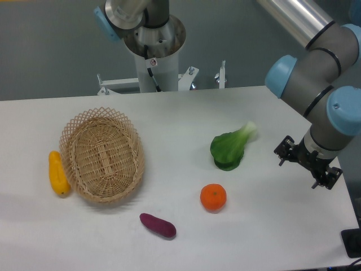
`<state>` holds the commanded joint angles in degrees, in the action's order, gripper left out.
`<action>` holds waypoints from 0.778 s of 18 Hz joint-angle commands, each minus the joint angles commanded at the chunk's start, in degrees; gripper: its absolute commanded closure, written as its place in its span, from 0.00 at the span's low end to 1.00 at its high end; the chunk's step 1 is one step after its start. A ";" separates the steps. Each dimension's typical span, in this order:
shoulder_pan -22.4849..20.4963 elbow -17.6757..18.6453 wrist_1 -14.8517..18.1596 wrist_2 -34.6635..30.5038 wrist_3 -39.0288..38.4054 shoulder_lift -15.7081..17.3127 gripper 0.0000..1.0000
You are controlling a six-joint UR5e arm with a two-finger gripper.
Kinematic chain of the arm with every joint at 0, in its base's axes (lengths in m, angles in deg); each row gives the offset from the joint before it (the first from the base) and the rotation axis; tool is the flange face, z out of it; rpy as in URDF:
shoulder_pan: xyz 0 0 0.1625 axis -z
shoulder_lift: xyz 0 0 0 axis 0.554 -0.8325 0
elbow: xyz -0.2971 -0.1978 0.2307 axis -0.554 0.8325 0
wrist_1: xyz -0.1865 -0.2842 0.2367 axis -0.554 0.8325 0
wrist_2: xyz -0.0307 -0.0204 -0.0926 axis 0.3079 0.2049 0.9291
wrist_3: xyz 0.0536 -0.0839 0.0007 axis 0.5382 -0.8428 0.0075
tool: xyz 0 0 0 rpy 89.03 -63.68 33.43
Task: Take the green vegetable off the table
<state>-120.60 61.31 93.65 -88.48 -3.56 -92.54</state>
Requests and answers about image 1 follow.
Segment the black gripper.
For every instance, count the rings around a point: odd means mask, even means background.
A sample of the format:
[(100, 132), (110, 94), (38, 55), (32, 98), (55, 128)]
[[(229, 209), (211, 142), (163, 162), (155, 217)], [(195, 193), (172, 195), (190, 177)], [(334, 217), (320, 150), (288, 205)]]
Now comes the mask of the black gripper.
[(336, 152), (319, 147), (311, 137), (303, 137), (299, 144), (295, 144), (293, 138), (287, 135), (274, 153), (280, 159), (279, 166), (289, 161), (310, 171), (315, 179), (312, 189), (321, 186), (331, 190), (342, 175), (342, 169), (329, 165), (335, 159)]

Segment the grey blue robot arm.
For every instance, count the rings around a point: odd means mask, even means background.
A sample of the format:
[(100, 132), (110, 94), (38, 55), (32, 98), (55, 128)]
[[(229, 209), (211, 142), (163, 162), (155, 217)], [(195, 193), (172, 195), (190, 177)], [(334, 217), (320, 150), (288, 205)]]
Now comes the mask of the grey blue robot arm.
[[(265, 78), (275, 96), (311, 123), (299, 144), (285, 137), (275, 153), (310, 171), (315, 186), (331, 189), (342, 174), (331, 162), (360, 134), (360, 90), (332, 86), (360, 61), (360, 28), (339, 26), (313, 1), (261, 1), (261, 6), (308, 51), (302, 60), (280, 58)], [(104, 33), (123, 40), (134, 55), (142, 92), (190, 90), (198, 70), (178, 73), (186, 33), (170, 15), (168, 1), (106, 1), (94, 15)]]

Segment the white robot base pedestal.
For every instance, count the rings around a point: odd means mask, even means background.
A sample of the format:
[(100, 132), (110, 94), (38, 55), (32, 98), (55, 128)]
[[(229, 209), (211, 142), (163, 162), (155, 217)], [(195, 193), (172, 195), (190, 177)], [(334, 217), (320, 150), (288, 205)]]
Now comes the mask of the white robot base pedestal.
[(115, 90), (125, 93), (138, 88), (140, 93), (194, 90), (198, 68), (190, 66), (179, 73), (179, 53), (186, 41), (183, 23), (173, 15), (159, 28), (140, 27), (124, 37), (128, 52), (134, 57), (136, 78), (102, 80), (97, 75), (99, 95)]

